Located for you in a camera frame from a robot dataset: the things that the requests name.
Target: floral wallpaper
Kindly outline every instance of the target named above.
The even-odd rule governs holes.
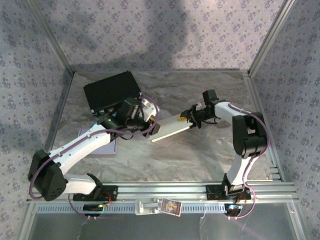
[[[24,1],[2,0],[0,8],[0,240],[11,240],[31,157],[45,146],[67,79]]]
[[[248,69],[284,0],[38,0],[76,72]]]
[[[320,239],[320,2],[297,0],[254,76],[282,167]]]

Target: glass panel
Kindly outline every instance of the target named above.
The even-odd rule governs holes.
[[[224,214],[113,214],[87,221],[74,213],[36,214],[29,240],[229,240],[297,239],[286,203],[257,204],[246,218]]]
[[[78,136],[80,129],[92,126],[93,117],[83,90],[89,83],[114,74],[75,74],[60,120],[53,148]],[[202,93],[215,89],[218,98],[252,110],[242,73],[239,71],[189,71],[133,73],[140,89],[157,102],[159,118],[180,114],[203,99]],[[102,182],[127,181],[222,181],[235,157],[232,127],[219,120],[203,124],[155,143],[143,136],[132,140],[118,138],[115,155],[89,155],[71,168],[71,174],[92,173]],[[249,180],[271,179],[263,156],[257,161]]]

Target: black case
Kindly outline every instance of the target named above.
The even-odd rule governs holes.
[[[141,90],[129,71],[85,85],[83,90],[94,116],[116,111],[129,97],[141,97]]]

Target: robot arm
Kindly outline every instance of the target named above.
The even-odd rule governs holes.
[[[115,116],[105,117],[83,135],[66,145],[52,150],[43,150],[33,156],[28,179],[46,201],[52,201],[61,194],[90,195],[97,198],[102,183],[92,174],[73,175],[67,172],[85,156],[124,135],[125,131],[146,132],[151,129],[151,117],[156,115],[157,106],[146,99],[141,102],[128,98]]]
[[[209,119],[227,121],[232,125],[233,148],[236,155],[231,168],[224,175],[222,185],[226,195],[243,192],[244,173],[248,173],[252,167],[252,164],[249,164],[250,160],[255,161],[254,157],[266,149],[267,134],[255,118],[232,109],[230,102],[219,100],[215,90],[207,90],[202,95],[204,108],[198,109],[201,106],[195,104],[179,115],[159,121],[155,127],[155,130],[159,131],[154,131],[150,138],[156,142],[190,128],[201,128],[202,122]],[[252,114],[264,121],[260,112]]]

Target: small card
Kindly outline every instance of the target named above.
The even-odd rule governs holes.
[[[182,202],[170,200],[170,199],[162,199],[160,212],[164,214],[170,214],[177,217],[180,217],[182,211]]]

